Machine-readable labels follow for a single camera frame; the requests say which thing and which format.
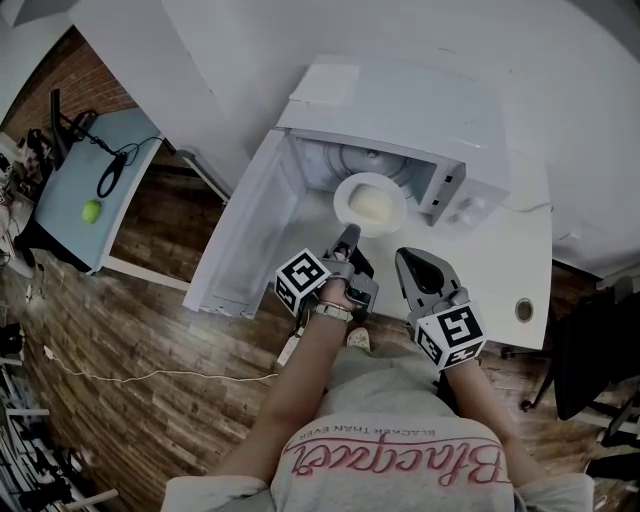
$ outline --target hand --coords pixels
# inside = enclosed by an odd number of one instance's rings
[[[337,304],[338,306],[343,307],[347,311],[353,311],[355,309],[355,305],[347,299],[344,294],[347,286],[342,279],[337,278],[329,278],[322,285],[322,288],[318,290],[318,297],[321,301],[331,302],[332,304]]]

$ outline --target white cable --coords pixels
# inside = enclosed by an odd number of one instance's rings
[[[265,379],[270,379],[271,377],[276,377],[278,375],[277,373],[271,373],[269,375],[265,375],[264,377],[254,377],[254,378],[248,378],[248,379],[237,379],[235,377],[227,377],[226,375],[205,375],[205,374],[198,373],[198,372],[189,372],[189,371],[180,371],[180,370],[156,370],[155,372],[152,372],[149,375],[144,375],[142,377],[130,377],[128,379],[122,380],[122,379],[115,379],[115,378],[110,378],[110,377],[99,377],[98,375],[93,375],[91,373],[74,372],[73,370],[70,370],[69,368],[67,368],[60,359],[58,359],[55,355],[53,355],[53,353],[47,354],[47,357],[49,359],[53,360],[53,361],[58,361],[60,363],[60,365],[62,366],[62,368],[64,368],[64,370],[66,372],[69,372],[71,375],[75,375],[76,377],[79,377],[79,376],[82,375],[82,376],[87,377],[89,379],[104,380],[104,381],[107,381],[107,382],[120,382],[121,384],[126,384],[127,382],[133,382],[133,381],[148,379],[149,377],[153,377],[154,375],[156,375],[158,373],[168,373],[168,374],[176,374],[176,375],[195,375],[196,377],[202,377],[203,379],[223,379],[223,380],[232,380],[234,382],[249,382],[249,381],[265,380]]]
[[[505,210],[509,210],[510,212],[516,212],[516,213],[531,213],[531,212],[535,212],[536,210],[539,210],[540,208],[544,208],[545,206],[551,206],[551,211],[553,211],[553,205],[551,203],[537,204],[535,206],[532,206],[531,208],[525,208],[524,210],[516,210],[515,208],[509,208],[508,206],[505,206],[503,204],[501,204],[500,206]]]

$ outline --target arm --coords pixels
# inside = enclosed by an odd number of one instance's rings
[[[513,486],[546,478],[546,471],[527,453],[518,428],[478,362],[459,364],[445,370],[445,374],[461,416],[489,427],[502,443]]]
[[[321,299],[352,308],[344,297],[342,281],[325,284]],[[347,323],[342,320],[311,317],[249,435],[215,469],[214,475],[244,475],[271,482],[287,441],[315,417],[346,332]]]

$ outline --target open microwave door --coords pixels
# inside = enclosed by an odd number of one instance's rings
[[[270,131],[220,217],[183,304],[253,317],[275,271],[271,260],[306,189],[286,133]]]

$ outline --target blue table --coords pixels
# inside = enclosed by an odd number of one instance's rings
[[[112,150],[149,137],[161,137],[160,131],[139,108],[103,114],[89,133],[104,140]],[[58,242],[91,267],[91,272],[109,267],[153,282],[186,290],[188,284],[109,255],[122,219],[142,176],[162,142],[145,142],[131,165],[124,168],[117,185],[104,199],[97,196],[98,182],[113,156],[91,144],[89,139],[71,147],[64,164],[47,182],[35,211],[36,221]],[[98,220],[87,224],[82,219],[85,203],[96,199],[102,204]]]

